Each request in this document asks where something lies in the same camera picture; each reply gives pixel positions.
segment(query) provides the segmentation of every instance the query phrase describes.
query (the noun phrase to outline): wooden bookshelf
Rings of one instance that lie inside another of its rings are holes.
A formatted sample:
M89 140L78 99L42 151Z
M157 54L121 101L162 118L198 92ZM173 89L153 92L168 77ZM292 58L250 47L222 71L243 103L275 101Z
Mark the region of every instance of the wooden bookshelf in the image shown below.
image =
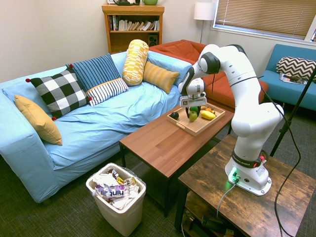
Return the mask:
M115 4L102 5L105 28L108 40L109 53L123 52L128 49L129 43L134 39L149 43L149 36L157 36L158 44L162 44L162 15L164 7L159 5L118 6ZM153 31L115 31L111 30L111 16L129 21L159 20L159 30Z

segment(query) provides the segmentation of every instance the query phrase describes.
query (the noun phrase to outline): blue striped pillow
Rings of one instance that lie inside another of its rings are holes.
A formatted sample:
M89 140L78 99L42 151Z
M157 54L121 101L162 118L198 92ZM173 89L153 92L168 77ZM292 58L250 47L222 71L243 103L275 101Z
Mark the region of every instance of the blue striped pillow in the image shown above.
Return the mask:
M88 91L104 82L120 78L119 72L109 53L82 62L66 64L66 66L67 68L74 68L75 74L81 82L84 91Z

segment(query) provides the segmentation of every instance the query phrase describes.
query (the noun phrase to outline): wooden coffee table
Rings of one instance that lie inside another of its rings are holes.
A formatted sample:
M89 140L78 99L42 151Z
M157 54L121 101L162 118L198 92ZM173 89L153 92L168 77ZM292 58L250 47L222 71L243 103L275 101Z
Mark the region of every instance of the wooden coffee table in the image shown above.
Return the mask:
M207 218L212 215L216 217L221 197L233 186L228 182L224 167L235 144L236 138L228 135L179 177L181 186L175 219L176 229L181 227L184 208L200 221L203 215ZM237 227L245 236L282 236L274 203L278 190L292 168L272 157L269 157L265 167L272 179L272 187L265 195L258 197L235 187L224 197L219 209L220 217ZM315 179L295 169L278 196L277 210L280 221L292 236L297 234L315 186Z
M179 109L177 106L173 110L165 113L154 121L139 128L137 131L120 140L120 150L122 155L122 165L125 163L125 149L134 153L141 161L152 169L158 171L167 180L166 189L163 192L163 200L157 199L158 203L164 207L164 216L168 215L169 187L172 178L180 172L189 159L197 153L209 140L222 130L229 123L234 113L226 111L216 123L208 127L197 136L193 136L180 127L167 120L167 115Z

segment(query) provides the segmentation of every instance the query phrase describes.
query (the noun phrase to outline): light blue sofa cover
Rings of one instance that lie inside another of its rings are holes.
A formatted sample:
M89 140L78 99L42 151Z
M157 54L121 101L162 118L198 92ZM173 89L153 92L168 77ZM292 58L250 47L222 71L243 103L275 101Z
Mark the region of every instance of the light blue sofa cover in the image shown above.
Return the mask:
M263 72L263 77L260 80L265 81L269 84L268 95L278 101L295 105L300 98L301 93L304 90L304 85L293 84L288 82L283 82L279 79L280 74L277 73L276 66L278 61L282 57L300 57L310 60L316 60L316 50L288 46L283 44L276 44L272 55L269 59L266 70ZM316 84L311 83L308 88L300 106L306 109L316 111Z
M126 52L113 54L112 58L122 74ZM40 97L32 98L32 95L37 96L35 88L25 79L52 76L66 67L0 83L0 155L36 202L46 200L64 185L106 161L119 152L120 139L179 105L177 84L191 64L151 51L148 60L180 72L171 92L166 94L142 82L97 106L80 107L55 121L63 146L41 140L12 101L15 93L30 97L51 116Z

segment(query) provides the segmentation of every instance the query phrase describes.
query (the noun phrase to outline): window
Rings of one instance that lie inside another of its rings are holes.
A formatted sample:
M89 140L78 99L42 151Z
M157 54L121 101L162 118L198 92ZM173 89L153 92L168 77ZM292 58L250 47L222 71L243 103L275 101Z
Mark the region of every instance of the window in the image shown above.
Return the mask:
M306 40L315 15L316 0L219 0L215 27Z

